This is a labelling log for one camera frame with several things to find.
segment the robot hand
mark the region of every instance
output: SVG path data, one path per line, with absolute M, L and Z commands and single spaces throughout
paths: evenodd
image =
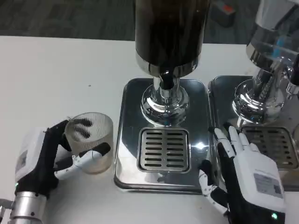
M 217 140 L 227 192 L 215 185 L 212 164 L 204 160 L 199 167 L 203 195 L 231 224 L 283 224 L 285 195 L 276 163 L 233 126 L 225 128 L 228 138 L 219 128 L 209 131 Z
M 5 209 L 11 209 L 9 224 L 41 224 L 47 199 L 51 190 L 57 187 L 58 181 L 89 166 L 111 150 L 104 142 L 78 156 L 73 155 L 57 162 L 54 168 L 58 145 L 71 151 L 64 135 L 67 123 L 68 120 L 65 120 L 46 130 L 36 128 L 25 136 L 15 169 L 16 197 L 11 203 L 0 200 L 0 222 Z M 87 127 L 91 126 L 89 120 L 78 119 L 74 129 L 88 139 L 90 133 Z
M 64 135 L 67 123 L 68 120 L 65 120 L 46 130 L 37 128 L 25 136 L 15 170 L 17 183 L 15 193 L 29 191 L 49 197 L 50 191 L 57 187 L 59 180 L 71 176 L 82 167 L 89 166 L 91 162 L 111 150 L 107 143 L 102 143 L 81 152 L 78 156 L 57 162 L 57 168 L 54 168 L 58 145 L 71 151 Z M 87 128 L 82 127 L 90 126 L 92 123 L 89 120 L 78 119 L 75 121 L 74 129 L 88 139 L 90 133 Z

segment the table surface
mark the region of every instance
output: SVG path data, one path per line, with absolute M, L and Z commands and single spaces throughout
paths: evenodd
M 22 138 L 35 126 L 67 116 L 102 112 L 114 122 L 116 143 L 123 87 L 149 77 L 135 61 L 135 43 L 0 37 L 0 198 L 14 199 L 14 167 Z M 199 67 L 186 78 L 207 86 L 220 75 L 255 70 L 245 45 L 204 44 Z M 287 192 L 286 224 L 296 223 L 299 193 Z M 8 221 L 6 213 L 3 223 Z M 113 168 L 60 182 L 47 204 L 45 223 L 226 224 L 203 196 L 128 193 L 113 182 Z

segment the floor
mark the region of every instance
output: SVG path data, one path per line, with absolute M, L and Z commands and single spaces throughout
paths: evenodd
M 208 19 L 205 43 L 246 44 L 260 0 L 223 0 L 233 26 Z M 0 35 L 134 40 L 133 0 L 0 0 Z

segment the red object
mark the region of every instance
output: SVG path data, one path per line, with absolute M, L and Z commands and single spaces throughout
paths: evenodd
M 223 7 L 223 9 L 224 9 L 225 11 L 227 11 L 228 13 L 231 13 L 231 12 L 233 12 L 233 10 L 234 10 L 231 6 L 227 6 L 227 5 L 225 5 L 225 6 Z

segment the clear plastic cup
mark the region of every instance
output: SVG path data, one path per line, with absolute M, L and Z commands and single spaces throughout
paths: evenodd
M 103 142 L 110 145 L 111 150 L 106 155 L 93 161 L 90 166 L 82 168 L 85 173 L 102 173 L 111 166 L 113 123 L 107 115 L 97 112 L 80 114 L 69 121 L 64 133 L 74 155 L 79 155 L 79 153 L 90 150 Z

